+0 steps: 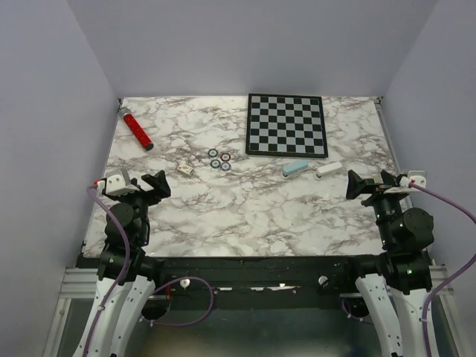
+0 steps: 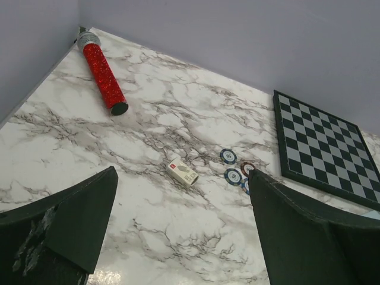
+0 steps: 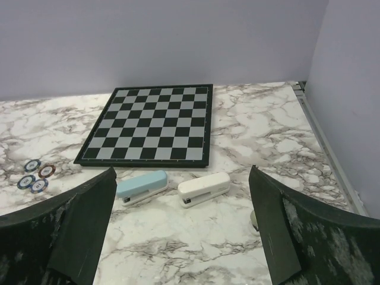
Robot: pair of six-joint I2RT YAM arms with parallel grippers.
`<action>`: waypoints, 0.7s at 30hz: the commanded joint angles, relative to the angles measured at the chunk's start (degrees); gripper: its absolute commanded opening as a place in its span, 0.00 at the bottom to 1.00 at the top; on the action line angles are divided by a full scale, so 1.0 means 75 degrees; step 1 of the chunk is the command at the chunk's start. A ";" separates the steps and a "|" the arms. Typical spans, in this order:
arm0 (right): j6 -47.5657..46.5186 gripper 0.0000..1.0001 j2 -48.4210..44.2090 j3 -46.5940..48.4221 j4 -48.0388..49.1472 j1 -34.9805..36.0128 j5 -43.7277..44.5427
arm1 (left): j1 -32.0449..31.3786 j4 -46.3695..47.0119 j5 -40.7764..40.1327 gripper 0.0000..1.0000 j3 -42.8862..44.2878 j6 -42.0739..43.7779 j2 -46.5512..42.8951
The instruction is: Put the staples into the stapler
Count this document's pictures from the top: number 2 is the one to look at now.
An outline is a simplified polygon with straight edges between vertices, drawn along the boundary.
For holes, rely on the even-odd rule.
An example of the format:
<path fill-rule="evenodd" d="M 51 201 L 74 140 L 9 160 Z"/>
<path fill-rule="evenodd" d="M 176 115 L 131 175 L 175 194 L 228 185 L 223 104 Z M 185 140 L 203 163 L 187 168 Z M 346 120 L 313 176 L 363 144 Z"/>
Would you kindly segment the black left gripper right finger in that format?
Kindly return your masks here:
<path fill-rule="evenodd" d="M 252 170 L 249 191 L 271 284 L 379 284 L 379 220 Z"/>

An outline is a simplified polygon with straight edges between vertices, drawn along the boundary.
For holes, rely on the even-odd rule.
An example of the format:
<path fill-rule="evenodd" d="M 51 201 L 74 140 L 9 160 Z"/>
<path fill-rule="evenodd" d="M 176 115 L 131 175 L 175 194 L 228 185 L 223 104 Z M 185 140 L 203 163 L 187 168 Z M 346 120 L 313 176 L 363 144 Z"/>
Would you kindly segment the white staple box sleeve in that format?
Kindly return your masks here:
<path fill-rule="evenodd" d="M 175 158 L 166 167 L 167 173 L 185 188 L 192 187 L 198 180 L 199 174 L 187 166 L 181 159 Z"/>

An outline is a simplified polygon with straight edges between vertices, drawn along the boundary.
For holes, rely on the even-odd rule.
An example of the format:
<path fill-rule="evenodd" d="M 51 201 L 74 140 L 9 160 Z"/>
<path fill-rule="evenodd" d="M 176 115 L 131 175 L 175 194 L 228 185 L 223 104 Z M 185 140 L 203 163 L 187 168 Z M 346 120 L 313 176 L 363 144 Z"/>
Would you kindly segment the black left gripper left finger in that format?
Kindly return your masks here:
<path fill-rule="evenodd" d="M 115 200 L 114 167 L 1 213 L 1 284 L 86 284 Z"/>

